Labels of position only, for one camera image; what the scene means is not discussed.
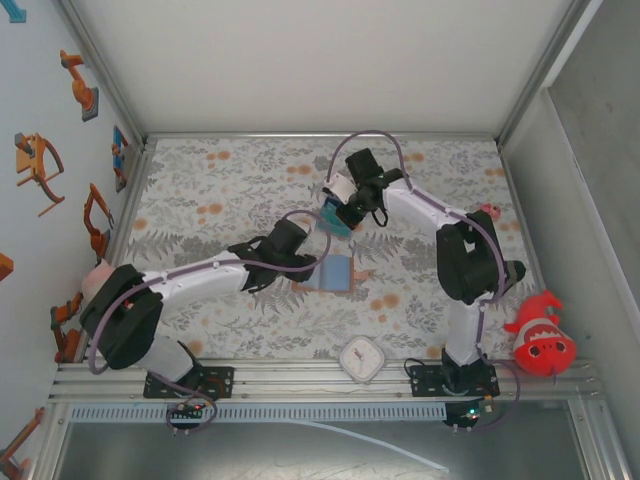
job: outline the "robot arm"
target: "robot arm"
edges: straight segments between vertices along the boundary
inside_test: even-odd
[[[155,336],[163,310],[205,296],[238,291],[255,293],[282,275],[272,269],[244,264],[245,261],[294,269],[311,266],[317,261],[315,257],[296,253],[307,234],[302,226],[281,219],[269,236],[233,245],[215,257],[184,267],[138,272],[132,265],[112,269],[101,264],[92,272],[94,278],[100,278],[83,282],[83,293],[90,303],[80,323],[94,337],[108,309],[124,292],[138,287],[139,291],[117,306],[104,324],[98,349],[113,369],[137,364],[173,382],[188,380],[190,372],[198,366],[191,352],[174,340]],[[284,275],[302,282],[312,273],[313,267]]]
[[[354,229],[371,213],[375,222],[384,227],[389,215],[399,215],[435,238],[438,280],[452,299],[443,370],[445,377],[451,378],[447,383],[452,390],[465,389],[473,382],[473,374],[469,381],[465,379],[466,372],[473,371],[472,366],[480,362],[477,346],[482,335],[484,303],[498,291],[501,271],[506,291],[524,277],[524,265],[502,260],[503,268],[499,268],[494,249],[500,259],[502,253],[493,222],[484,211],[467,213],[420,188],[410,188],[401,170],[383,171],[369,149],[351,155],[346,163],[355,185],[335,174],[325,184],[325,193],[340,201],[336,215],[347,226]],[[493,245],[471,225],[482,229]]]

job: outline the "floral mat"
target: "floral mat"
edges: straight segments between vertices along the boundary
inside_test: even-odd
[[[203,260],[227,246],[268,234],[286,212],[318,210],[322,181],[336,138],[163,139],[150,173],[123,263],[162,270]],[[496,231],[506,259],[528,266],[505,173],[492,142],[402,141],[415,183],[447,203],[469,211],[500,207]],[[349,154],[370,147],[378,162],[397,165],[382,139],[349,143]],[[303,253],[319,254],[324,234],[315,231]],[[367,218],[350,240],[333,239],[332,253],[353,256],[352,293],[291,289],[279,278],[255,294],[202,298],[164,312],[158,333],[182,340],[200,357],[337,358],[356,335],[375,341],[387,358],[438,358],[448,331],[448,297],[436,272],[435,239],[416,225],[391,217],[386,228]],[[490,309],[483,345],[493,358],[510,358],[512,321],[535,290],[525,279]]]

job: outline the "white cable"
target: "white cable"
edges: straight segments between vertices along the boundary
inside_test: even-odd
[[[424,457],[420,457],[418,455],[416,455],[415,453],[411,453],[407,450],[404,450],[400,447],[396,447],[395,445],[392,445],[390,443],[387,442],[383,442],[382,440],[378,440],[376,438],[371,438],[371,437],[367,437],[366,435],[360,435],[359,433],[355,433],[355,432],[351,432],[349,430],[345,430],[343,428],[338,428],[338,427],[334,427],[332,425],[325,425],[324,423],[316,423],[316,422],[307,422],[305,420],[283,420],[283,423],[293,423],[295,425],[304,425],[305,427],[313,427],[313,428],[321,428],[324,430],[329,430],[331,432],[336,432],[336,433],[341,433],[342,435],[347,435],[349,437],[353,437],[353,438],[357,438],[358,440],[363,440],[365,442],[369,442],[369,443],[373,443],[374,445],[378,445],[380,447],[383,448],[387,448],[389,450],[393,450],[394,452],[397,452],[401,455],[404,455],[405,457],[409,457],[412,458],[414,460],[417,460],[418,462],[431,467],[431,468],[435,468],[437,470],[440,470],[442,472],[445,473],[449,473],[449,469],[443,465],[440,465],[438,463],[432,462],[431,460],[427,460]]]

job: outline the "clock face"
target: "clock face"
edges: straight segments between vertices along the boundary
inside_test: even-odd
[[[340,364],[356,382],[367,383],[384,365],[384,354],[368,338],[356,337],[340,354]]]

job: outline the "red stuffed animal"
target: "red stuffed animal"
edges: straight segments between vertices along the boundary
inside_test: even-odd
[[[576,344],[556,326],[557,315],[547,308],[561,309],[562,303],[548,290],[527,298],[515,323],[507,323],[507,332],[517,333],[513,356],[518,365],[532,375],[550,377],[564,372],[576,358]]]

